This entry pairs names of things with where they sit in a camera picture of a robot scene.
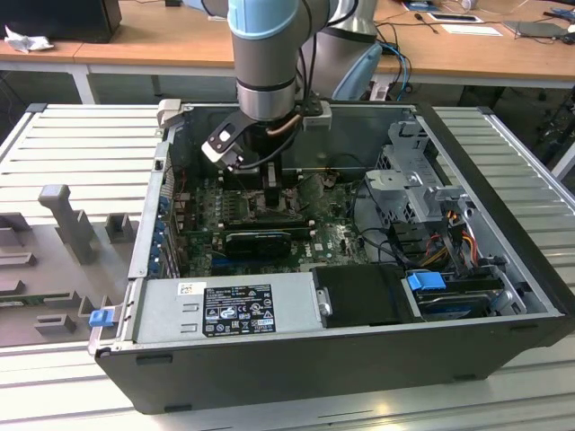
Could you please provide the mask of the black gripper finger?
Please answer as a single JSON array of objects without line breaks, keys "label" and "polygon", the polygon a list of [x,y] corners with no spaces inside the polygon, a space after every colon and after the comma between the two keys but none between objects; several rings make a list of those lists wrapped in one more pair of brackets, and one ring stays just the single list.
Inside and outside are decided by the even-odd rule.
[{"label": "black gripper finger", "polygon": [[278,207],[282,189],[281,166],[278,163],[265,164],[262,169],[262,187],[266,207]]}]

